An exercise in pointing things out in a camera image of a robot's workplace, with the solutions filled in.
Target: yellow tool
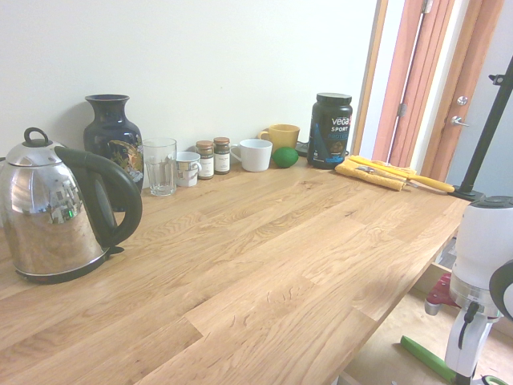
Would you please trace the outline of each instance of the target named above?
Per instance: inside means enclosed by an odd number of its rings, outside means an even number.
[[[445,191],[446,193],[452,193],[454,191],[454,186],[448,183],[441,182],[439,180],[428,178],[427,176],[420,176],[415,174],[408,174],[407,172],[396,170],[392,167],[381,166],[380,164],[375,164],[366,158],[361,156],[350,156],[349,157],[353,162],[364,164],[365,166],[370,166],[372,168],[376,168],[378,170],[389,172],[390,174],[394,174],[397,176],[401,176],[406,178],[407,180],[415,180],[419,183],[425,184],[426,186],[430,186],[432,188],[437,188],[438,190]]]

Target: electric kettle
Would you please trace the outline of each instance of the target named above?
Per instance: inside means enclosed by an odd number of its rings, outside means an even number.
[[[42,139],[32,139],[38,132]],[[114,162],[48,140],[39,128],[6,156],[0,172],[0,217],[14,267],[36,282],[89,273],[130,237],[143,212],[137,186]],[[117,225],[104,180],[127,202]]]

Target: clear glass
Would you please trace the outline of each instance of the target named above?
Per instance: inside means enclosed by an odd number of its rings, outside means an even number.
[[[164,197],[176,191],[176,140],[143,140],[144,163],[152,195]]]

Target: small white cup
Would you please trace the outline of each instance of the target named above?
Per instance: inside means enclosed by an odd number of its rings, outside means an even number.
[[[240,149],[240,157],[233,153],[233,149]],[[263,139],[246,139],[240,144],[230,148],[233,157],[242,163],[242,168],[250,172],[262,172],[269,168],[273,144]]]
[[[183,151],[176,154],[176,184],[180,187],[192,187],[198,183],[198,173],[201,171],[200,154]]]

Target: vase with painted design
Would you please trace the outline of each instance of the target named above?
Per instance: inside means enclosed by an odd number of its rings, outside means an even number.
[[[93,107],[95,119],[83,132],[86,151],[104,156],[117,163],[133,179],[139,191],[143,187],[143,140],[139,128],[127,119],[126,95],[90,95],[87,102]],[[125,211],[126,203],[115,188],[105,180],[107,195],[115,211]]]

